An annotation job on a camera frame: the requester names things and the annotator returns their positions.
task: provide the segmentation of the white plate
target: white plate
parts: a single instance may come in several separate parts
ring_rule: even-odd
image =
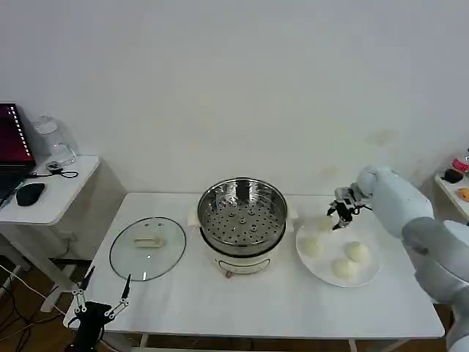
[[[372,281],[380,272],[380,253],[372,233],[363,228],[354,227],[353,223],[344,229],[327,231],[325,217],[313,219],[310,224],[303,225],[296,235],[296,250],[303,264],[322,281],[340,287],[359,287]],[[309,257],[304,254],[303,242],[305,239],[315,237],[324,246],[319,257]],[[366,263],[358,263],[357,274],[352,281],[340,279],[332,272],[332,262],[336,259],[347,258],[345,246],[353,241],[366,245],[370,258]]]

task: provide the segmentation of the stainless steel steamer basket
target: stainless steel steamer basket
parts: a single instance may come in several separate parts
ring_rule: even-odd
[[[287,203],[274,186],[247,177],[210,187],[199,200],[202,237],[230,257],[256,257],[275,247],[285,231]]]

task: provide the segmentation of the laptop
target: laptop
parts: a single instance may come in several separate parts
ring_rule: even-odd
[[[35,166],[16,105],[0,103],[0,206]]]

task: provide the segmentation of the computer mouse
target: computer mouse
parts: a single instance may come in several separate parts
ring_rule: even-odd
[[[44,183],[30,183],[21,187],[16,192],[16,202],[21,207],[28,207],[33,205],[39,199],[39,196],[44,191]]]

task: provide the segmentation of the red object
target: red object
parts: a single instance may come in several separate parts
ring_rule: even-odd
[[[469,164],[461,161],[461,160],[458,160],[458,159],[454,159],[453,160],[453,163],[451,164],[456,170],[460,171],[460,172],[468,172],[469,171]]]

